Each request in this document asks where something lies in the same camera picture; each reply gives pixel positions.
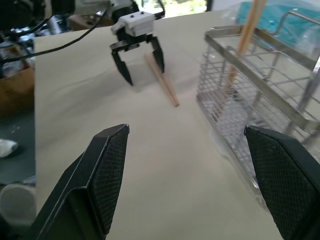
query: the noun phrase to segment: black cable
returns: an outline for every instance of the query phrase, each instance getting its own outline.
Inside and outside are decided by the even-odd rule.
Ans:
[[[5,77],[2,67],[3,67],[3,64],[0,63],[0,79],[3,79]]]
[[[215,0],[206,0],[206,12],[212,11],[212,7],[214,5]]]
[[[49,49],[49,50],[45,50],[45,51],[39,51],[39,52],[36,52],[36,53],[28,54],[28,55],[25,55],[25,56],[20,56],[20,57],[14,57],[14,58],[0,60],[0,64],[11,63],[11,62],[15,62],[15,61],[29,59],[29,58],[33,58],[33,57],[40,56],[40,55],[43,55],[43,54],[49,54],[49,53],[53,53],[53,52],[65,49],[66,47],[69,47],[70,45],[75,44],[76,42],[79,42],[81,39],[83,39],[85,36],[87,36],[89,33],[91,33],[101,23],[102,18],[105,16],[106,13],[107,13],[107,10],[104,11],[104,13],[100,17],[100,19],[96,22],[96,24],[93,27],[91,27],[89,30],[87,30],[80,37],[76,38],[75,40],[72,40],[71,42],[66,43],[65,45],[58,46],[58,47],[55,47],[55,48],[52,48],[52,49]]]
[[[162,19],[166,15],[166,9],[165,9],[165,6],[161,0],[157,0],[157,2],[160,4],[162,11],[155,13],[154,16],[155,16],[156,20],[159,20],[159,19]]]
[[[32,28],[30,30],[21,31],[21,32],[8,31],[8,32],[5,33],[5,35],[9,36],[9,37],[22,37],[22,36],[27,35],[27,34],[32,34],[35,31],[41,29],[49,21],[49,19],[50,18],[43,20],[37,26],[35,26],[34,28]]]

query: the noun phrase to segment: table surface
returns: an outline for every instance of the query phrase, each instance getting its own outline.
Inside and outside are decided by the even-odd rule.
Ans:
[[[228,24],[223,12],[155,23],[174,108],[144,62],[149,45],[122,54],[134,86],[110,55],[109,27],[36,59],[37,209],[64,170],[103,129],[128,123],[122,187],[109,240],[280,240],[269,213],[215,148],[196,103],[204,32]],[[60,46],[83,31],[36,39],[36,50]]]

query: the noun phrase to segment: metal wire basket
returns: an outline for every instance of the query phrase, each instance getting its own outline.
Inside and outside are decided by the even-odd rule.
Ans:
[[[289,14],[313,21],[295,12]],[[245,54],[236,50],[242,26],[215,27],[206,32],[207,52],[201,64],[197,101],[258,188],[246,125],[273,129],[296,137],[320,158],[320,59],[314,61],[255,29]],[[231,81],[230,75],[236,74]]]

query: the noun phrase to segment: metal rod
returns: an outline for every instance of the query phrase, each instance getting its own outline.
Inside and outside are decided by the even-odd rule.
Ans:
[[[243,54],[241,54],[240,52],[238,52],[234,47],[232,46],[227,46],[226,49],[228,51],[234,51],[235,54],[237,54],[237,57],[241,57],[241,59],[246,62],[247,64],[249,64],[250,66],[252,66],[254,68],[254,70],[256,70],[259,74],[261,74],[264,78],[267,76],[266,73],[264,71],[262,71],[259,67],[257,67],[256,64],[254,64],[252,61],[250,61],[249,59],[247,59]]]
[[[273,61],[272,61],[272,64],[271,64],[271,67],[272,67],[272,68],[271,68],[271,70],[268,72],[266,78],[263,79],[265,82],[268,82],[269,79],[270,79],[270,77],[272,76],[272,73],[273,73],[273,71],[275,70],[275,66],[276,66],[277,63],[278,63],[279,58],[280,58],[280,53],[277,52],[275,58],[274,58]],[[255,110],[255,108],[257,107],[257,104],[258,104],[258,102],[260,101],[261,97],[262,97],[262,93],[258,90],[257,93],[256,93],[256,96],[255,96],[255,98],[254,98],[254,101],[253,101],[253,103],[252,103],[252,106],[251,106],[251,108],[250,108],[250,112],[248,113],[246,125],[248,125],[249,122],[252,120],[252,113],[253,113],[253,111]]]
[[[316,92],[319,85],[320,85],[320,57],[318,58],[318,61],[316,62],[315,66],[314,66],[314,69],[311,73],[311,78],[306,86],[305,92],[304,92],[304,94],[301,98],[301,101],[297,107],[297,110],[300,113],[303,113],[305,111],[311,97]],[[295,123],[293,121],[291,121],[284,133],[287,135],[291,135],[294,128],[295,128]]]
[[[302,15],[302,14],[300,14],[300,13],[298,13],[298,12],[295,12],[295,11],[288,11],[287,13],[285,13],[285,14],[281,17],[281,20],[280,20],[280,23],[279,23],[277,29],[276,29],[274,32],[269,32],[269,31],[268,31],[268,32],[269,32],[271,35],[277,35],[277,34],[280,32],[280,30],[281,30],[281,28],[282,28],[282,26],[283,26],[286,18],[287,18],[289,15],[294,15],[294,16],[297,16],[298,18],[304,19],[304,20],[306,20],[306,21],[308,21],[308,22],[310,22],[310,23],[320,25],[320,21],[314,20],[314,19],[312,19],[312,18],[310,18],[310,17],[308,17],[308,16]]]
[[[226,59],[224,58],[223,63],[222,63],[221,72],[220,72],[219,87],[221,87],[221,85],[222,85],[222,78],[223,78],[223,74],[225,72],[225,68],[226,68]]]
[[[320,137],[320,131],[315,131],[302,142],[302,145],[304,145],[306,149],[309,149],[318,137]]]

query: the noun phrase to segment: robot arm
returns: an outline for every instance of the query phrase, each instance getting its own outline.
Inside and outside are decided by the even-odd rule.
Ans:
[[[119,52],[139,47],[140,43],[151,43],[153,56],[160,70],[164,72],[163,52],[156,36],[152,35],[153,22],[165,15],[165,9],[158,0],[162,12],[151,14],[139,11],[133,0],[0,0],[0,31],[26,27],[33,19],[49,19],[54,15],[91,15],[105,10],[113,21],[111,31],[119,42],[111,44],[112,57],[125,78],[133,85],[126,64],[121,61]]]

